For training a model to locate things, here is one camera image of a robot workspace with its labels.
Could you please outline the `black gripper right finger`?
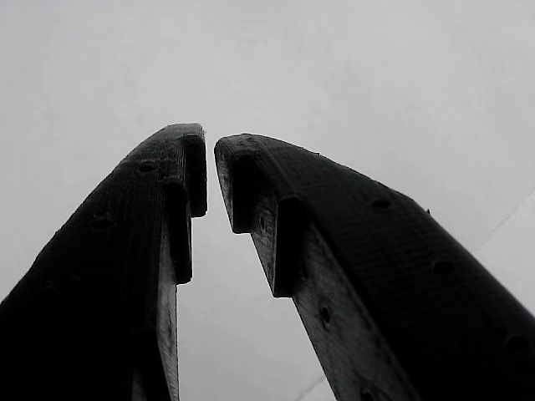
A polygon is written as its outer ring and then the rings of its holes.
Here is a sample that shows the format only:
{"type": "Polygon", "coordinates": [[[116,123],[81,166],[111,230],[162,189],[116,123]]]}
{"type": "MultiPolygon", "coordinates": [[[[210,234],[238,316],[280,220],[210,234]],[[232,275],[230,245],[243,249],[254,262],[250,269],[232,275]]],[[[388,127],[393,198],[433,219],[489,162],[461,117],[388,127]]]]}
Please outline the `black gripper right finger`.
{"type": "Polygon", "coordinates": [[[533,315],[415,201],[262,135],[217,141],[233,232],[338,400],[531,400],[533,315]]]}

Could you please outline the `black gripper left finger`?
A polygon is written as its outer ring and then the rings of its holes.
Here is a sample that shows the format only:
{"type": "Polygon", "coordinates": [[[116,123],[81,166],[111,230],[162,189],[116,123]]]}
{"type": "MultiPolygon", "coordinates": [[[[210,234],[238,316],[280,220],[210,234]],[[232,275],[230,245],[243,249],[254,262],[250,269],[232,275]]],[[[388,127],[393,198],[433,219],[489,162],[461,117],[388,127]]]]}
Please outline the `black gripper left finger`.
{"type": "Polygon", "coordinates": [[[2,300],[2,399],[178,399],[176,294],[206,210],[199,124],[135,147],[2,300]]]}

